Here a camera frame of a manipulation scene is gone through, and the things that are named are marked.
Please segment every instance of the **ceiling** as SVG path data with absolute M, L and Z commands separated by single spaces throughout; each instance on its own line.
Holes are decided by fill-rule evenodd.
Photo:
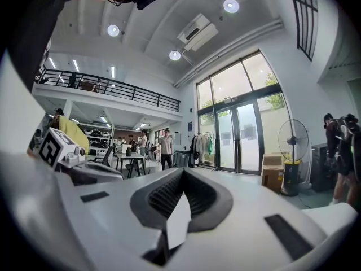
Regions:
M 184 43 L 177 35 L 199 13 L 219 33 L 197 51 L 185 54 L 193 65 L 234 39 L 272 21 L 266 0 L 237 0 L 240 9 L 229 14 L 225 0 L 157 0 L 142 11 L 133 3 L 116 7 L 108 1 L 72 0 L 65 5 L 52 36 L 50 56 L 57 69 L 74 71 L 73 59 L 80 72 L 110 77 L 116 67 L 116 79 L 124 81 L 130 72 L 148 75 L 171 83 L 192 69 L 181 58 L 169 59 L 172 50 L 182 52 Z M 124 35 L 110 37 L 109 25 L 115 24 Z M 46 67 L 52 69 L 49 61 Z
M 49 98 L 43 96 L 34 96 L 38 103 L 43 107 L 46 113 L 53 115 L 58 108 L 64 109 L 65 99 Z M 104 124 L 101 116 L 116 126 L 119 129 L 137 129 L 143 123 L 143 129 L 155 128 L 167 122 L 154 116 L 144 116 L 139 113 L 118 110 L 115 108 L 105 108 L 94 104 L 87 104 L 81 102 L 73 102 L 70 118 L 76 119 L 82 123 L 100 123 Z

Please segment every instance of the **dark pants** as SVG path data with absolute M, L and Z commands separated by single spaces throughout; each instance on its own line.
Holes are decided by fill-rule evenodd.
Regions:
M 161 155 L 162 170 L 165 170 L 165 161 L 168 163 L 168 167 L 171 168 L 171 155 Z

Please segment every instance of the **desk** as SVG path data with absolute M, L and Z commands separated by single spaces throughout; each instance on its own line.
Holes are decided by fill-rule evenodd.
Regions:
M 117 152 L 116 155 L 117 155 L 117 167 L 116 167 L 116 170 L 118 170 L 118 163 L 119 163 L 119 159 L 120 159 L 120 172 L 122 172 L 122 170 L 123 170 L 123 161 L 124 160 L 130 160 L 131 168 L 130 168 L 130 172 L 129 172 L 127 178 L 131 178 L 131 173 L 133 171 L 133 161 L 135 161 L 135 163 L 136 163 L 136 168 L 137 168 L 138 175 L 140 176 L 139 165 L 138 165 L 139 160 L 142 161 L 143 172 L 144 172 L 144 174 L 146 174 L 146 162 L 145 162 L 144 156 L 138 154 L 137 152 L 132 152 L 131 156 L 126 156 L 126 154 L 122 154 L 121 152 Z

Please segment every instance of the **chair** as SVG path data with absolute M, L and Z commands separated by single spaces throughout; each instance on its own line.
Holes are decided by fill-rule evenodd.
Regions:
M 105 156 L 97 156 L 94 158 L 94 160 L 89 160 L 89 161 L 94 161 L 95 163 L 101 163 L 102 165 L 106 165 L 107 167 L 110 167 L 109 164 L 109 156 L 111 155 L 111 152 L 115 151 L 115 146 L 110 146 L 107 150 L 107 152 L 105 153 Z

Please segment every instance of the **recessed ceiling light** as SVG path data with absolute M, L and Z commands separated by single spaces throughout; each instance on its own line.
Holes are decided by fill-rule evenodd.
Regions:
M 173 50 L 173 51 L 170 52 L 169 58 L 171 60 L 179 60 L 179 58 L 181 58 L 181 54 L 178 51 Z
M 56 69 L 54 62 L 52 61 L 52 59 L 50 57 L 49 57 L 49 60 L 50 60 L 51 65 L 54 67 L 54 69 Z
M 74 63 L 75 69 L 77 70 L 77 72 L 79 72 L 78 64 L 75 59 L 73 59 L 73 63 Z
M 112 37 L 116 37 L 119 35 L 119 27 L 117 25 L 110 25 L 108 27 L 108 34 Z
M 239 9 L 239 4 L 236 0 L 225 0 L 223 7 L 228 13 L 236 13 Z
M 111 67 L 111 72 L 112 72 L 112 78 L 115 78 L 115 67 L 114 66 Z

